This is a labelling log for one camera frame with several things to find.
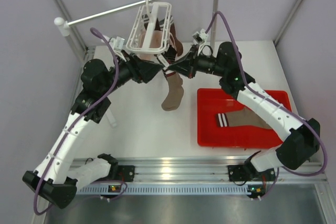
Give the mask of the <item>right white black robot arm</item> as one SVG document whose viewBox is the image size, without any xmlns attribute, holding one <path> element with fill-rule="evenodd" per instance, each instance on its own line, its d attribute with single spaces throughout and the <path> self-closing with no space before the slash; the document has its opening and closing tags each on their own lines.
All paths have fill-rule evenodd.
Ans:
<svg viewBox="0 0 336 224">
<path fill-rule="evenodd" d="M 296 175 L 296 169 L 322 147 L 320 123 L 314 118 L 305 120 L 277 102 L 243 71 L 241 58 L 232 42 L 221 43 L 216 57 L 198 53 L 198 46 L 193 45 L 186 56 L 168 69 L 190 79 L 197 72 L 219 76 L 219 85 L 227 95 L 257 114 L 276 132 L 282 144 L 260 151 L 244 162 L 243 169 L 249 179 L 258 180 L 264 171 L 280 167 Z"/>
</svg>

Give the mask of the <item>taupe sock with striped cuff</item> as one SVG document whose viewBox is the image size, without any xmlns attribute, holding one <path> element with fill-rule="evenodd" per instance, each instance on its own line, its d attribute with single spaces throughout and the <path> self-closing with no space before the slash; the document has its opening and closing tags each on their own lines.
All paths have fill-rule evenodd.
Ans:
<svg viewBox="0 0 336 224">
<path fill-rule="evenodd" d="M 169 90 L 161 107 L 164 111 L 174 111 L 179 108 L 184 95 L 183 79 L 177 72 L 165 75 L 165 79 Z"/>
</svg>

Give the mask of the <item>white plastic clip hanger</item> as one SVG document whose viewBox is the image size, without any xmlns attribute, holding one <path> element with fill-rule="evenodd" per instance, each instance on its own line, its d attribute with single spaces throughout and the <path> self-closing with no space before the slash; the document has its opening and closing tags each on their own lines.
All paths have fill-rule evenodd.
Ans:
<svg viewBox="0 0 336 224">
<path fill-rule="evenodd" d="M 157 61 L 167 69 L 170 65 L 163 57 L 169 46 L 173 46 L 170 40 L 170 16 L 172 5 L 167 2 L 153 2 L 145 0 L 145 4 L 139 7 L 128 41 L 125 45 L 126 50 L 131 53 L 141 52 L 143 54 L 156 54 Z M 155 30 L 163 32 L 162 47 L 150 48 L 150 42 Z M 138 46 L 139 35 L 146 32 L 143 47 Z"/>
</svg>

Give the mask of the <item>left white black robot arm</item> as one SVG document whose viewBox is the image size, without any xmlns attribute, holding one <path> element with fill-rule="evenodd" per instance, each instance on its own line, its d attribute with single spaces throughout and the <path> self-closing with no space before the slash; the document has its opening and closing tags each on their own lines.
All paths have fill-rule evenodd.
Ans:
<svg viewBox="0 0 336 224">
<path fill-rule="evenodd" d="M 23 182 L 38 197 L 59 209 L 66 208 L 76 192 L 98 180 L 121 178 L 118 161 L 110 154 L 100 154 L 88 164 L 70 170 L 75 155 L 89 133 L 100 123 L 115 89 L 130 80 L 148 83 L 162 69 L 161 65 L 130 55 L 108 69 L 100 59 L 88 61 L 81 75 L 83 90 L 73 104 L 66 125 L 45 159 L 26 171 Z"/>
</svg>

